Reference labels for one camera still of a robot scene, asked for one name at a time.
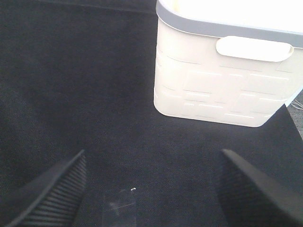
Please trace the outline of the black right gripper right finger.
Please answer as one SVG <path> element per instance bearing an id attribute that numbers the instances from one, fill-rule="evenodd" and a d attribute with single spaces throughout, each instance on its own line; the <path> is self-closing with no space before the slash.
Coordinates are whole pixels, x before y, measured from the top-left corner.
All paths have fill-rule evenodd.
<path id="1" fill-rule="evenodd" d="M 217 196 L 231 227 L 301 227 L 303 197 L 232 150 L 218 155 Z"/>

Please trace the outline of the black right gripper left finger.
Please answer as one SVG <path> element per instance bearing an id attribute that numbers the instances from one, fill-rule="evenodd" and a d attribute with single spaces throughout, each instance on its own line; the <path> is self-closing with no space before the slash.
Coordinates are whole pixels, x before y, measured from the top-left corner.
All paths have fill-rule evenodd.
<path id="1" fill-rule="evenodd" d="M 0 201 L 2 227 L 71 227 L 87 185 L 85 151 L 69 155 Z"/>

